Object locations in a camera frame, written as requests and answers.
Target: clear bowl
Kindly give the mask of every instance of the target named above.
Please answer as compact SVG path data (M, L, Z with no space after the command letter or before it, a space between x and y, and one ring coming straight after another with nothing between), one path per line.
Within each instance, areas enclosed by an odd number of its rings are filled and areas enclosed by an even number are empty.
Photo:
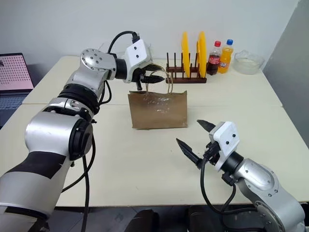
M243 50L235 54L233 67L237 72L243 74L256 74L264 61L262 57Z

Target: floor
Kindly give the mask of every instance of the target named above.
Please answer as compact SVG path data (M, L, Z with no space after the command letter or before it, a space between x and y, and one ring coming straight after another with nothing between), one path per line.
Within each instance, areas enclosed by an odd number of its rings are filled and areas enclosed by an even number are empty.
M93 208L88 216L87 232L123 232L137 212L153 209L160 215L161 232L186 232L184 215L189 206L152 206L152 207L100 207ZM215 228L223 231L219 218L207 206L203 206ZM56 210L49 219L50 232L80 232L83 214L72 211ZM261 227L257 213L241 213L226 216L225 223L230 227Z

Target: red bottle cap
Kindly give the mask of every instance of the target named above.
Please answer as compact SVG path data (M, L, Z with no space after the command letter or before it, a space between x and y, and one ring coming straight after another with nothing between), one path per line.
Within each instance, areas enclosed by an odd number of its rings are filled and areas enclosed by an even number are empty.
M216 47L220 47L220 46L221 46L221 41L216 41L216 42L214 42L214 45L215 45Z

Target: yellow plate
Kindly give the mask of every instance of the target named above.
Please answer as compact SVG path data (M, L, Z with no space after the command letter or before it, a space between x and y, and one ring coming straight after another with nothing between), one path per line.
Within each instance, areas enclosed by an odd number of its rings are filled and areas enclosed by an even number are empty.
M197 41L197 63L201 77L206 76L206 53L206 37L205 33L201 31Z
M188 42L188 34L186 31L183 33L182 50L183 50L183 69L187 77L189 77L190 76L189 42Z

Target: black cable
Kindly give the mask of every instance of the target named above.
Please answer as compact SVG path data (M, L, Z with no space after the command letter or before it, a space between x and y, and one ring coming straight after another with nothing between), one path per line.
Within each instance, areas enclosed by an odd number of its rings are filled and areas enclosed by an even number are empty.
M106 101L103 101L104 94L105 94L105 84L106 84L108 92L109 92L109 97ZM98 105L103 105L103 104L109 103L111 101L111 99L112 99L112 90L111 90L110 84L108 84L108 81L104 81L104 90L102 92L102 95L100 97Z
M84 176L89 172L92 164L93 164L93 161L95 160L95 156L96 156L96 143L95 143L95 138L94 136L92 135L92 155L91 155L91 160L89 162L89 165L88 167L86 168L86 170L84 171L84 173L76 180L74 181L72 184L70 184L69 186L65 187L62 192L65 192L67 191L68 189L72 188L73 186L75 186L78 182L80 182Z
M111 53L111 50L112 50L112 47L114 45L114 43L116 42L116 40L122 36L122 35L126 35L126 34L131 34L133 37L137 37L137 33L134 32L134 31L130 31L130 30L126 30L126 31L123 31L123 32L120 32L118 35L115 36L115 38L112 40L111 44L110 44L110 47L108 48L108 51L107 53Z
M209 206L209 208L213 212L220 214L220 215L230 215L230 214L237 214L237 213L241 213L241 212L257 211L256 208L243 208L243 209L236 209L236 210L229 210L229 211L221 212L216 207L214 207L211 204L211 202L209 201L209 199L206 195L205 186L204 186L205 165L206 165L207 162L208 162L208 160L204 158L203 162L202 162L202 167L201 167L200 186L201 186L201 191L202 191L202 195L204 197L204 200L206 201L207 205Z
M105 81L103 82L103 91L102 91L100 100L98 101L98 105L99 105L99 106L100 106L101 103L103 102L104 95L105 95Z
M221 211L218 210L216 207L214 207L211 202L209 201L206 192L205 192L205 186L204 186L204 175L205 175L205 165L208 162L208 159L204 158L202 162L202 167L201 167L201 176L200 176L200 185L201 185L201 190L202 190L202 195L208 205L208 207L215 213L220 215L220 221L223 225L223 227L231 232L247 232L247 231L257 231L257 232L263 232L263 228L230 228L227 227L223 221L223 215L231 215L231 214L238 214L241 212L248 212L248 211L257 211L256 208L243 208L243 209L237 209L237 210L230 210L230 211L225 211L225 209L228 207L228 205L231 203L233 200L235 194L236 194L236 186L235 184L233 185L233 191L231 196L227 199L227 201L224 203Z
M81 232L85 232L86 225L87 225L87 218L88 218L88 210L89 210L90 185L89 185L89 176L88 176L88 171L87 171L88 168L87 168L86 156L83 156L82 159L83 159L83 167L84 167L84 173L85 173L86 197L85 197L85 208L84 208Z
M224 212L226 210L226 208L228 207L228 205L231 203L231 201L233 200L233 198L235 197L236 194L236 185L233 184L233 191L231 196L227 199L227 201L224 203L224 205L222 206L221 212Z

